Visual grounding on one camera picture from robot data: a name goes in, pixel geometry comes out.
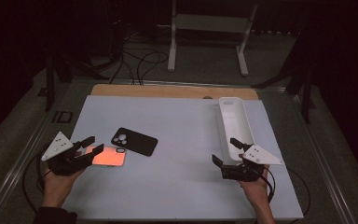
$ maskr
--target black phone case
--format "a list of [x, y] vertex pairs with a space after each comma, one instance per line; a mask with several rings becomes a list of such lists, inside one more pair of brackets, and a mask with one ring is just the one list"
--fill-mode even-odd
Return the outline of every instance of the black phone case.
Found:
[[126, 128], [119, 128], [111, 142], [115, 146], [124, 147], [145, 156], [151, 156], [156, 148], [158, 140], [157, 138], [137, 133]]

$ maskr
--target wooden edge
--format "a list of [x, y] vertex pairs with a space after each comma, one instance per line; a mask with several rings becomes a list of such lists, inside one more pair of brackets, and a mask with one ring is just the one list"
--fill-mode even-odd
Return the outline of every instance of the wooden edge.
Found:
[[91, 95], [133, 96], [133, 97], [170, 97], [170, 98], [213, 98], [240, 97], [243, 100], [258, 100], [253, 89], [188, 86], [134, 86], [97, 84]]

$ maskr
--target black sleeve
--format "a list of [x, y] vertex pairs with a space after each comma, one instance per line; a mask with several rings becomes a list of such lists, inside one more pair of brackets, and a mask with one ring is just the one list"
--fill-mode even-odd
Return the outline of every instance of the black sleeve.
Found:
[[34, 224], [75, 224], [76, 219], [76, 213], [69, 213], [62, 208], [40, 207]]

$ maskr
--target dark background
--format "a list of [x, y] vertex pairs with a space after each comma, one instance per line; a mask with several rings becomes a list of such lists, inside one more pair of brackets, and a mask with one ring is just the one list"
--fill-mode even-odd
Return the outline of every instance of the dark background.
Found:
[[[157, 24], [171, 23], [171, 1], [145, 2], [111, 0], [110, 6], [119, 7], [111, 8], [108, 16], [111, 21], [122, 19], [146, 35], [155, 35]], [[248, 10], [238, 1], [213, 5], [207, 1], [205, 9], [200, 7], [205, 1], [179, 2], [178, 10], [187, 13], [238, 16]], [[45, 52], [51, 43], [82, 62], [90, 61], [90, 55], [111, 53], [104, 51], [111, 22], [105, 17], [105, 4], [102, 0], [0, 1], [0, 123], [32, 87], [33, 76], [45, 67]], [[284, 69], [298, 66], [307, 56], [313, 84], [320, 88], [358, 160], [358, 1], [263, 1], [253, 28], [258, 35], [280, 32], [297, 36]]]

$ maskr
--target orange phone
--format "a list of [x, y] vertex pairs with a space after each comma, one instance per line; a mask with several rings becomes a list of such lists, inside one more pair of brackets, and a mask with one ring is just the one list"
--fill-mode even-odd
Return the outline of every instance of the orange phone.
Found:
[[[95, 147], [87, 147], [86, 154], [90, 153]], [[124, 147], [103, 147], [103, 152], [96, 155], [92, 161], [93, 165], [122, 166], [126, 158], [126, 148]]]

